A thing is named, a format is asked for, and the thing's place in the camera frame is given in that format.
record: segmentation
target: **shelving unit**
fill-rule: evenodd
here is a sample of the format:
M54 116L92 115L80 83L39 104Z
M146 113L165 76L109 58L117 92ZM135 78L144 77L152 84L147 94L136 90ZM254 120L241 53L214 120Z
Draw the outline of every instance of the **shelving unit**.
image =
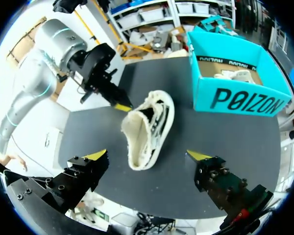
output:
M217 3L219 5L225 5L228 7L231 7L231 11L232 11L232 17L228 18L228 17L222 17L226 20L231 20L233 23L233 26L235 28L235 3L234 0L231 0L231 3L229 2L223 2L220 0L192 0L192 2L203 2L203 3ZM169 12L171 15L169 16L165 16L163 19L160 20L156 20L156 21L151 21L151 22L145 22L142 21L140 24L135 25L135 26L131 26L131 27L127 27L127 28L121 28L120 25L117 23L117 20L115 19L117 18L122 18L124 15L126 15L127 13L130 13L131 11L135 10L135 9L139 9L141 7L144 6L149 6L152 4L161 4L167 2L168 6L169 6ZM127 38L125 37L124 34L129 34L130 30L134 29L134 28L138 28L141 27L143 25L146 24L154 24L154 23L158 23L158 22L167 22L167 21L173 21L173 25L174 27L179 27L181 25L181 21L180 21L180 17L201 17L201 18L208 18L212 15L210 14L200 14L200 13L190 13L190 14L180 14L178 13L177 7L176 7L176 2L190 2L189 0L152 0L152 1L147 1L144 2L140 5L136 5L136 6L131 6L127 9L124 9L122 11L119 11L117 13L111 14L110 12L107 13L111 23L113 24L114 28L117 30L117 32L119 33L120 37L122 38L122 40L124 42L128 42Z
M140 26L143 26L143 25L146 25L146 24L154 24L154 23L157 23L157 22L162 22L162 21L172 21L173 20L173 17L165 17L163 19L160 19L160 20L156 20L156 21L143 21L141 22L140 24L138 25L135 25L135 26L132 26L132 27L128 27L128 28L124 28L124 29L121 29L121 31L127 31L127 30L130 30L132 28L137 28L137 27L140 27Z
M189 14L181 14L181 13L178 13L178 15L180 17L211 17L213 15L210 15L210 14L200 14L200 13L189 13ZM222 18L226 19L226 20L232 20L231 18L228 18L228 17L223 17L221 16Z
M141 8L141 7L144 7L144 6L148 6L148 5L151 5L151 4L157 4L157 3L162 3L162 2L166 2L167 0L153 0L153 1L147 1L147 2L144 2L143 4L140 4L140 5L137 5L137 6L131 6L127 9L124 9L122 11L119 11L115 14L113 14L112 16L115 17L115 16L118 16L120 14L123 14L125 12L128 12L128 11L131 11L131 10L134 10L136 8Z

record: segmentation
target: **bolt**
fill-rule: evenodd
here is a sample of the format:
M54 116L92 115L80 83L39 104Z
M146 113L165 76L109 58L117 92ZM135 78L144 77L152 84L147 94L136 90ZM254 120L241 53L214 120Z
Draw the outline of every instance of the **bolt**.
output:
M30 188L25 189L26 194L31 194L32 190Z
M58 189L59 189L60 191L62 191L62 190L65 189L65 187L64 187L64 185L59 185Z
M22 200L22 199L23 199L23 195L18 194L18 195L16 196L16 198L17 198L18 200Z
M223 169L223 173L226 175L227 173L229 173L230 172L230 170L229 170L229 168L224 168Z
M230 187L227 188L226 192L227 192L228 194L230 194L230 193L232 192L232 190L233 190L233 187L230 186Z
M215 177L217 177L218 176L218 173L215 171L215 170L213 170L212 172L211 172L211 178L215 178Z

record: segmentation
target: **robotic arm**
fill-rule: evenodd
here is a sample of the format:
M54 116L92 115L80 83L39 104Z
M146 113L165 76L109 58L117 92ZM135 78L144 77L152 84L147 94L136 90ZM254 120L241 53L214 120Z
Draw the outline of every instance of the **robotic arm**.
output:
M57 81L77 72L82 77L80 86L85 95L83 103L92 93L100 93L114 107L130 110L132 104L124 90L111 83L116 70L107 73L115 51L101 44L86 51L86 43L57 19L46 21L37 31L36 44L20 64L17 77L23 81L22 91L15 97L0 125L0 152L5 154L8 141L25 115L40 101L50 97Z

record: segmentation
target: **white shelf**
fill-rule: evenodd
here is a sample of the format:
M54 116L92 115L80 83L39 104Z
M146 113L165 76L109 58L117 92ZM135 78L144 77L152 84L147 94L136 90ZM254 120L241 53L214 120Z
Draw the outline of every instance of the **white shelf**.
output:
M136 6L131 6L131 7L128 7L127 9L124 9L122 11L119 11L117 13L114 13L112 16L115 17L119 14L122 14L122 13L125 13L127 11L130 11L130 10L134 10L136 8L139 8L139 7L142 7L142 6L148 6L148 5L151 5L151 4L155 4L155 3L160 3L160 2L165 2L167 0L154 0L154 1L147 1L147 2L144 2L143 4L140 4L140 5L136 5Z
M122 11L114 13L112 16L115 17L115 16L118 16L119 14L125 13L125 12L130 11L130 10L134 10L136 8L139 8L139 7L148 6L148 5L151 5L151 4L161 3L161 2L165 2L165 1L167 1L167 0L147 1L147 2L144 2L143 4L140 4L140 5L128 7L127 9L124 9ZM231 6L232 5L230 3L219 1L219 0L196 0L196 1L214 2L214 3L218 3L219 5L226 5L226 6Z
M210 15L210 14L201 14L201 13L187 13L187 14L181 14L179 13L178 16L183 17L183 16L190 16L190 17L211 17L211 16L215 16L215 15ZM231 18L228 17L223 17L222 18L226 19L226 20L232 20Z
M219 5L232 6L231 3L223 2L223 1L219 1L219 0L195 0L195 1L213 2L213 3L218 3Z
M129 30L129 29L132 29L132 28L136 28L136 27L140 27L140 26L143 26L143 25L146 25L146 24L153 24L153 23L157 23L157 22L162 22L162 21L172 21L173 20L173 17L165 17L165 18L162 18L160 20L156 20L156 21L143 21L141 22L140 24L138 25L135 25L135 26L132 26L132 27L128 27L128 28L122 28L121 31L126 31L126 30Z

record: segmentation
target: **shoe lining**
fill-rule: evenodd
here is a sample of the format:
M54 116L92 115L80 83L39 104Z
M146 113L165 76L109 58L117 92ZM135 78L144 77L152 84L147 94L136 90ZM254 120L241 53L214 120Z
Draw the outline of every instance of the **shoe lining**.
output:
M134 136L133 139L133 152L132 152L132 161L134 166L141 166L144 164L144 160L142 156L144 156L144 149L147 144L147 131L146 131L146 125L145 122L141 117L140 122L136 120L136 135Z

